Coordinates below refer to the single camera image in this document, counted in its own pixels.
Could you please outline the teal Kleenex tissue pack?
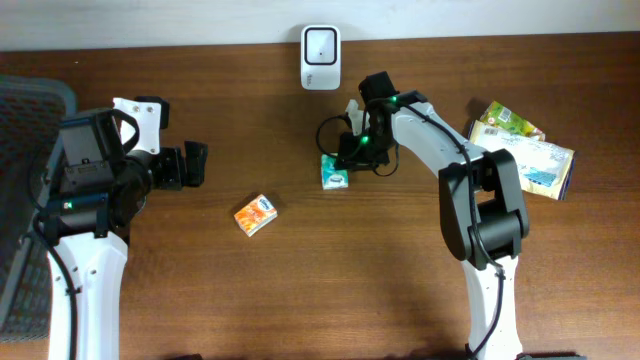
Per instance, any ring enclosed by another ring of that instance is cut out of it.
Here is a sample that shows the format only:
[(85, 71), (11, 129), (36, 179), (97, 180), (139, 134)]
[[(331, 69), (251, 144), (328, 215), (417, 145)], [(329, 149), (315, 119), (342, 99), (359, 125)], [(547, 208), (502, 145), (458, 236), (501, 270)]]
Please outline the teal Kleenex tissue pack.
[(349, 186), (348, 173), (346, 170), (336, 170), (335, 159), (326, 155), (321, 155), (321, 183), (323, 190), (343, 189)]

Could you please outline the orange Kleenex tissue pack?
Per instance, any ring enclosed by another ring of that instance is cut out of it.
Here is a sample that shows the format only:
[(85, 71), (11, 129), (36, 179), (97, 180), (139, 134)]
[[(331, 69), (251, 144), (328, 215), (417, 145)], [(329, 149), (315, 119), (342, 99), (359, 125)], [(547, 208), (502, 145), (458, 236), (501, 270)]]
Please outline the orange Kleenex tissue pack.
[(260, 194), (236, 212), (234, 220), (248, 237), (252, 237), (277, 216), (278, 211), (271, 201)]

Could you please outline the green tea drink carton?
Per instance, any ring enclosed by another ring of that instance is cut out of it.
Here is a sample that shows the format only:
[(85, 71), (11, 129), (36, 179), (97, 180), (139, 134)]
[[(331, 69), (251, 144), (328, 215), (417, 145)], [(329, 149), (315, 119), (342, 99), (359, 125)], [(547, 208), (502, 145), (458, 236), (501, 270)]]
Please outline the green tea drink carton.
[(544, 141), (546, 138), (541, 129), (497, 101), (491, 102), (479, 121), (533, 140)]

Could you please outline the yellow snack bag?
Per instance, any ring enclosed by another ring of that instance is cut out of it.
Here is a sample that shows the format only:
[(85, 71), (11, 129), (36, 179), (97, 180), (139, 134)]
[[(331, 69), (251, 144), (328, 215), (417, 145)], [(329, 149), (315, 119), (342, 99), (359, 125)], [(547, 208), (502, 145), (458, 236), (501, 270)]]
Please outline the yellow snack bag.
[(475, 121), (470, 141), (489, 151), (508, 150), (514, 157), (523, 191), (565, 200), (574, 166), (575, 151), (553, 143)]

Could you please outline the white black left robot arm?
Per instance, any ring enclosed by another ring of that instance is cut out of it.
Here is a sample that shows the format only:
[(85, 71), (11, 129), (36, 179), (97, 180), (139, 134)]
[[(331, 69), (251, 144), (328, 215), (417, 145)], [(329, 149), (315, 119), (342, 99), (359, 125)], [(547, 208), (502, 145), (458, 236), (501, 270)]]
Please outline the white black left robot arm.
[(62, 123), (47, 201), (32, 220), (51, 271), (51, 359), (118, 358), (131, 222), (151, 191), (204, 182), (207, 145), (146, 145), (166, 119), (159, 104), (147, 108), (147, 120), (102, 108)]

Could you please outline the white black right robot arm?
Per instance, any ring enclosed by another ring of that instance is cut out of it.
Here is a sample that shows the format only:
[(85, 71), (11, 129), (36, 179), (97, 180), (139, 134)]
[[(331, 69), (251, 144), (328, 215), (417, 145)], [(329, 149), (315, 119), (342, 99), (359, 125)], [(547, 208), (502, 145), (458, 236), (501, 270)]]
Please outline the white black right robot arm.
[(406, 148), (437, 177), (444, 242), (463, 268), (471, 313), (470, 359), (518, 359), (515, 275), (529, 218), (515, 158), (472, 144), (427, 97), (395, 89), (387, 72), (367, 76), (341, 118), (339, 170), (377, 171)]

